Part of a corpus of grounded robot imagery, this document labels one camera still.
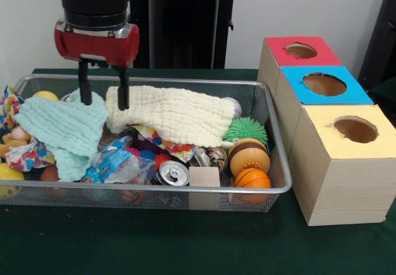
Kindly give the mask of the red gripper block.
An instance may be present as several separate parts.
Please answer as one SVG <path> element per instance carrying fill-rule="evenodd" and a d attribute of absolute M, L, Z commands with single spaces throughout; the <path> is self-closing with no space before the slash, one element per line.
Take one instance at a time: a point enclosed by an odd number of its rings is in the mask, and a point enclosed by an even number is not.
<path fill-rule="evenodd" d="M 103 61 L 110 66 L 120 67 L 118 108 L 129 108 L 129 77 L 127 67 L 135 60 L 139 49 L 139 28 L 126 24 L 118 30 L 99 32 L 73 29 L 66 24 L 56 24 L 54 40 L 58 53 L 65 59 L 80 61 L 78 80 L 80 100 L 84 105 L 92 104 L 92 92 L 88 82 L 88 61 Z"/>

